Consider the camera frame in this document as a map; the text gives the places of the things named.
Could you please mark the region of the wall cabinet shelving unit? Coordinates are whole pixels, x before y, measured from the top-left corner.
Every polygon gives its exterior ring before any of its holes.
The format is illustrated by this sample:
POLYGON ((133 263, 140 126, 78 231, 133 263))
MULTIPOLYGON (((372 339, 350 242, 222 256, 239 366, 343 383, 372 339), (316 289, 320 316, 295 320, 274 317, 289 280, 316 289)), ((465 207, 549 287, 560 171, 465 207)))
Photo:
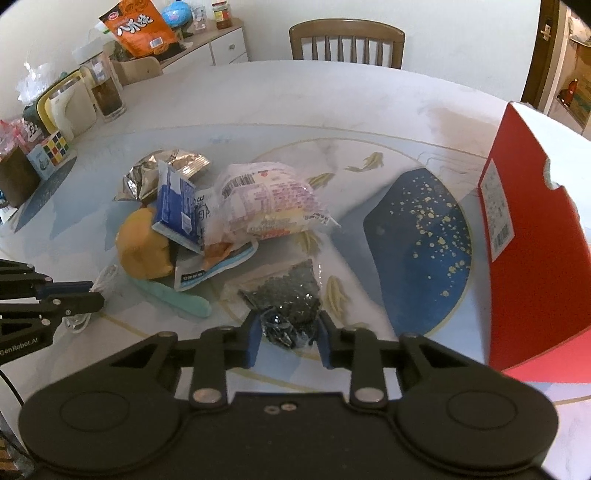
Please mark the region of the wall cabinet shelving unit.
POLYGON ((590 27, 561 1, 552 32, 554 46, 540 108, 590 139, 590 27))

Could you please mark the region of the white side cabinet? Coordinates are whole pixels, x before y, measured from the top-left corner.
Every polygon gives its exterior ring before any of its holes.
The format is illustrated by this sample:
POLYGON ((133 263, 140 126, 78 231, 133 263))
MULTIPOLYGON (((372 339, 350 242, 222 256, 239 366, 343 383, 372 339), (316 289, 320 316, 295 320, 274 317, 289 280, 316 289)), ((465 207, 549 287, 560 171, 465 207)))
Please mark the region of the white side cabinet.
POLYGON ((163 74, 172 74, 185 67, 213 67, 249 62, 242 20, 232 19, 232 25, 218 30, 212 20, 207 27, 181 42, 183 50, 168 59, 153 57, 125 62, 113 60, 112 65, 122 86, 144 81, 163 74))

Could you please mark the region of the silver foil bag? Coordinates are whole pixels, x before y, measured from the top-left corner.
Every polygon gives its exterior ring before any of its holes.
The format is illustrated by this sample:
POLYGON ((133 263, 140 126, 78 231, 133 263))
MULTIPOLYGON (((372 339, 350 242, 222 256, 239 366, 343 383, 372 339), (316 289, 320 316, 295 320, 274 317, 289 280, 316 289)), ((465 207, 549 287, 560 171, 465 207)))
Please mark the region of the silver foil bag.
POLYGON ((211 161, 200 153, 181 149, 156 150, 139 159, 122 177, 114 201, 136 201, 148 205, 156 200, 159 164, 163 163, 191 180, 204 171, 211 161))

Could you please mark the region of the glass bottle with dark liquid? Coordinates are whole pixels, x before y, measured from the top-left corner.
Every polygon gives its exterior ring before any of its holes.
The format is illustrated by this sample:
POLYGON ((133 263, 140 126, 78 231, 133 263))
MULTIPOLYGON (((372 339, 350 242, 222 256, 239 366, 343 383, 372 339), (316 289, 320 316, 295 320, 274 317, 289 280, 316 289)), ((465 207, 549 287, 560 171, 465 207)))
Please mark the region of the glass bottle with dark liquid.
POLYGON ((104 53, 96 54, 83 62, 81 73, 105 122, 114 120, 125 112, 121 87, 112 64, 104 53))

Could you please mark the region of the white sausage snack pouch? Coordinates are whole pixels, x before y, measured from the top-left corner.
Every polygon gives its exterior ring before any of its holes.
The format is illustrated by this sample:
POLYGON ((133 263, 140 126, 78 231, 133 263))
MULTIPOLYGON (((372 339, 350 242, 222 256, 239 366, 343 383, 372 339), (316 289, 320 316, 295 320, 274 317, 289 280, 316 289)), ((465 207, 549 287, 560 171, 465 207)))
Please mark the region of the white sausage snack pouch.
POLYGON ((242 265, 259 250, 259 242, 242 233, 225 231, 221 201, 214 190, 197 192, 197 245, 193 252, 180 247, 174 268, 174 289, 187 291, 205 280, 242 265))

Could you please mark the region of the pink white snack packet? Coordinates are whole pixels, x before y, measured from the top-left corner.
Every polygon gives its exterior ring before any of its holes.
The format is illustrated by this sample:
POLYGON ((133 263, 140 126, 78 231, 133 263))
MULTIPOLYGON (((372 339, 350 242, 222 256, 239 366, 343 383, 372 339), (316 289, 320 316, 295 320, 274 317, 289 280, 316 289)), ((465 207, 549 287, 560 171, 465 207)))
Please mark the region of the pink white snack packet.
POLYGON ((317 191, 279 162, 230 164, 205 193, 204 244, 247 243, 335 225, 317 191))

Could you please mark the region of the red lidded sauce jar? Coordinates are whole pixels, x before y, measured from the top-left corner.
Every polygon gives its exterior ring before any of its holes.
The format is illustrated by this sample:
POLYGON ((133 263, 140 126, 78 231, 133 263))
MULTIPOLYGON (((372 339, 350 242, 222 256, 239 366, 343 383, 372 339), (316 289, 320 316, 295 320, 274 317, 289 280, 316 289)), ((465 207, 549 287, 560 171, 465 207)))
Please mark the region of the red lidded sauce jar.
POLYGON ((231 12, 228 0, 216 0, 211 3, 215 26, 224 30, 232 26, 231 12))

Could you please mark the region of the teal stick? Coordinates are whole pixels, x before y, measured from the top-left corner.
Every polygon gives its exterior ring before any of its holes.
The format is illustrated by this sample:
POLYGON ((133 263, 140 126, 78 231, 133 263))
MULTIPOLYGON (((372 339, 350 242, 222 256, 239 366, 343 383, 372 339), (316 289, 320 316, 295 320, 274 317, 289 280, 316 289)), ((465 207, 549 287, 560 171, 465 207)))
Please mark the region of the teal stick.
POLYGON ((157 281, 138 280, 132 277, 129 278, 129 281, 144 293, 187 314, 198 318, 211 316, 211 304, 204 297, 177 292, 168 285, 157 281))

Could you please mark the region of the blue globe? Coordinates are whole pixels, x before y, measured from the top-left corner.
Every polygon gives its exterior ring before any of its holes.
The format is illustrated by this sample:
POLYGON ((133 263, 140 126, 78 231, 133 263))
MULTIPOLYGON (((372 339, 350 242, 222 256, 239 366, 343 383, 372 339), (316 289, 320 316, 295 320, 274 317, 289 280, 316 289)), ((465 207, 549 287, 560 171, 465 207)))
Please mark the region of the blue globe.
POLYGON ((190 35, 190 26, 193 23, 192 10, 184 1, 173 1, 161 10, 161 16, 165 23, 176 32, 190 35))

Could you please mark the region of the red cardboard box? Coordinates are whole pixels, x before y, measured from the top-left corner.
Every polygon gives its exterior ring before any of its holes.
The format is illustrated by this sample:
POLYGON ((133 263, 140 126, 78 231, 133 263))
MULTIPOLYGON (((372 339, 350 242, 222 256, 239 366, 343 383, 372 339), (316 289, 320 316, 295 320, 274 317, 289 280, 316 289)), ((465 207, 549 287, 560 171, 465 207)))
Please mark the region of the red cardboard box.
POLYGON ((590 142, 507 105, 479 184, 489 364, 527 382, 590 381, 590 142))

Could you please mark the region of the rubiks cube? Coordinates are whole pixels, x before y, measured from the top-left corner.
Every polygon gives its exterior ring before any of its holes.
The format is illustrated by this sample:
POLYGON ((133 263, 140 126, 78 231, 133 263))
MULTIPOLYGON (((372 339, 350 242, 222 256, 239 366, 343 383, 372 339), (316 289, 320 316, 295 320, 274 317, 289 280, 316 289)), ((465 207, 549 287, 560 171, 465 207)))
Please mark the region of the rubiks cube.
POLYGON ((60 130, 35 145, 27 159, 42 181, 48 180, 69 154, 69 144, 60 130))

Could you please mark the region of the wooden chair at far side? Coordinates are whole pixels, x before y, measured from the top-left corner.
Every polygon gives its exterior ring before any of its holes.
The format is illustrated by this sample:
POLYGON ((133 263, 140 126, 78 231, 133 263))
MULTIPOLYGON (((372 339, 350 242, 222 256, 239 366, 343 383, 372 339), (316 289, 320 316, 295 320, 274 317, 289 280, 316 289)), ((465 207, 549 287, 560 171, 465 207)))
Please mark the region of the wooden chair at far side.
POLYGON ((385 23, 325 18, 295 24, 288 34, 294 60, 403 66, 406 34, 385 23))

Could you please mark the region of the orange snack bag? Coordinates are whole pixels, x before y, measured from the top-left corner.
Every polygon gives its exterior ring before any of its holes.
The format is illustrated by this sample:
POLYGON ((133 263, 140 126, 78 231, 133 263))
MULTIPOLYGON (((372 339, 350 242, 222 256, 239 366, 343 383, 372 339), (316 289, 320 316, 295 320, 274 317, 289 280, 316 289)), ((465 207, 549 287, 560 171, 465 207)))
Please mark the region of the orange snack bag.
POLYGON ((165 60, 181 52, 174 31, 149 0, 119 1, 99 20, 134 58, 165 60))

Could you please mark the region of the blue white carton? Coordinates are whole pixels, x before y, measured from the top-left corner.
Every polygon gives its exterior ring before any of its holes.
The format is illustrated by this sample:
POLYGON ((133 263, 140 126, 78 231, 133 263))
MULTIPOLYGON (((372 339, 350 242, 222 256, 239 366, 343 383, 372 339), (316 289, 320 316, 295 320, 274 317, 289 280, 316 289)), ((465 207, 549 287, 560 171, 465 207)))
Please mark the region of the blue white carton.
POLYGON ((177 245, 199 253, 195 187, 163 161, 158 162, 156 212, 151 228, 177 245))

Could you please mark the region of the brown door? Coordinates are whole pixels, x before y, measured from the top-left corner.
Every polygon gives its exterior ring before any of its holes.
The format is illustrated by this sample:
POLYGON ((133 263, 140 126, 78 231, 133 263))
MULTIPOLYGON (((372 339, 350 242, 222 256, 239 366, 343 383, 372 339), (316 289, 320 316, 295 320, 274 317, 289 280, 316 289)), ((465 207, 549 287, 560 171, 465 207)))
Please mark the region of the brown door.
POLYGON ((522 103, 527 103, 535 108, 540 105, 550 69, 559 22, 559 8, 559 0, 542 0, 540 3, 533 55, 521 97, 522 103))

